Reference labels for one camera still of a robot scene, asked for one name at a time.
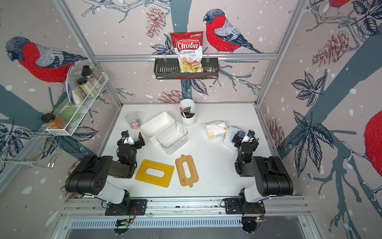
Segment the bamboo tissue box lid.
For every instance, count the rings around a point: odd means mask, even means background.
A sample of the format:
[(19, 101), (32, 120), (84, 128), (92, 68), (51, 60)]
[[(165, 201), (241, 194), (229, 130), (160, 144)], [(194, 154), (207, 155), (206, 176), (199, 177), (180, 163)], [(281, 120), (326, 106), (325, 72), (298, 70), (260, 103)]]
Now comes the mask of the bamboo tissue box lid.
[(176, 168), (181, 186), (192, 188), (199, 181), (199, 175), (191, 155), (182, 154), (177, 158)]

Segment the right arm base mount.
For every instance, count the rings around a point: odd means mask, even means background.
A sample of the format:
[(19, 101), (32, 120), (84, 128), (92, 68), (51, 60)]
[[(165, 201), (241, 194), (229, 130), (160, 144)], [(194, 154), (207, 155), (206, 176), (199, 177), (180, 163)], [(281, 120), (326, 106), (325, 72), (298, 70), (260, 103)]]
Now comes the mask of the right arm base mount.
[(225, 198), (223, 200), (225, 212), (228, 215), (247, 215), (258, 214), (264, 215), (266, 213), (263, 202), (261, 203), (248, 203), (238, 197)]

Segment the clear plastic tissue box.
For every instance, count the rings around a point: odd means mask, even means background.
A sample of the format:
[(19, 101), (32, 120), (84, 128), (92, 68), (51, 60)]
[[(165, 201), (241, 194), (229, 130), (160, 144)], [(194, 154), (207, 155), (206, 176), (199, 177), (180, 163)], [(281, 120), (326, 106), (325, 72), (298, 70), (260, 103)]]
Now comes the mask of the clear plastic tissue box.
[(161, 148), (167, 155), (173, 154), (188, 142), (188, 130), (179, 122), (157, 135)]

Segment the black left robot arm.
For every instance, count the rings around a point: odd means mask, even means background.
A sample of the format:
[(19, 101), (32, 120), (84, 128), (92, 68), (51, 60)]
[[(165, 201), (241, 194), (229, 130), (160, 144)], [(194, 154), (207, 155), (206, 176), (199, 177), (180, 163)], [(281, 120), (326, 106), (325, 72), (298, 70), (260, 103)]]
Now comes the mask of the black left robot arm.
[(70, 193), (94, 196), (125, 210), (132, 207), (130, 194), (107, 181), (107, 177), (130, 179), (137, 168), (137, 150), (145, 145), (142, 134), (133, 140), (129, 131), (123, 131), (117, 142), (117, 161), (112, 156), (85, 156), (65, 182)]

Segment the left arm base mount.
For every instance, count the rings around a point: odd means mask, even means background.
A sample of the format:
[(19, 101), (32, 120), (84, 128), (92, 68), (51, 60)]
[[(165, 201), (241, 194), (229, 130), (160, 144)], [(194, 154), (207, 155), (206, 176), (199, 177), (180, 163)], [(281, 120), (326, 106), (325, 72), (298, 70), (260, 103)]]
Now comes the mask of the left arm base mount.
[(121, 204), (107, 203), (106, 216), (143, 216), (147, 208), (147, 199), (124, 199)]

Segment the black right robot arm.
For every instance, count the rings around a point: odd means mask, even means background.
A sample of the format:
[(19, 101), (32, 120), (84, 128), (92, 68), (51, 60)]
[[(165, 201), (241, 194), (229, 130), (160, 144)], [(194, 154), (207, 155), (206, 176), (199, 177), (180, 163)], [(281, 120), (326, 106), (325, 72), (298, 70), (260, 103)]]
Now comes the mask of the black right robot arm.
[(241, 189), (241, 204), (260, 203), (265, 199), (277, 196), (290, 196), (294, 192), (292, 180), (278, 156), (262, 157), (253, 153), (259, 145), (253, 131), (248, 131), (238, 143), (237, 158), (234, 163), (236, 173), (240, 177), (254, 178), (254, 185)]

